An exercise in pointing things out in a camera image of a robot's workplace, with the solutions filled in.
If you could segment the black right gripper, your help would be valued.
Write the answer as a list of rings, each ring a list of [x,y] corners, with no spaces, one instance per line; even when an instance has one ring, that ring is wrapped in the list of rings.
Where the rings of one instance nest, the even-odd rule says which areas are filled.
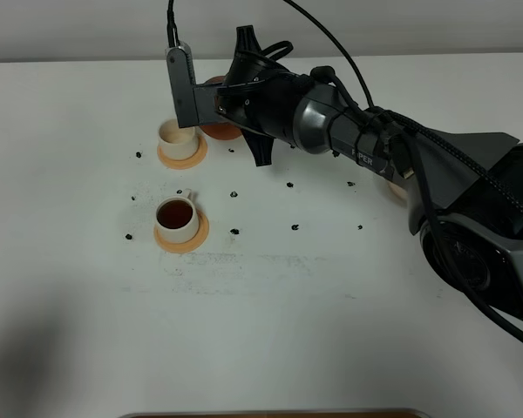
[[[256,166],[272,164],[277,138],[292,141],[295,109],[309,86],[279,63],[292,50],[287,40],[262,48],[253,26],[238,27],[230,70],[217,88],[215,110],[240,129]]]

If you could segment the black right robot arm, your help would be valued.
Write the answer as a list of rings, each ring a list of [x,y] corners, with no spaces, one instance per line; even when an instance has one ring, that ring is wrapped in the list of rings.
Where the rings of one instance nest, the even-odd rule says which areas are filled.
[[[276,140],[331,152],[404,192],[410,232],[432,269],[480,305],[523,321],[523,143],[502,133],[436,131],[394,111],[362,109],[333,68],[298,75],[288,41],[262,48],[236,31],[214,106],[241,129],[258,166]]]

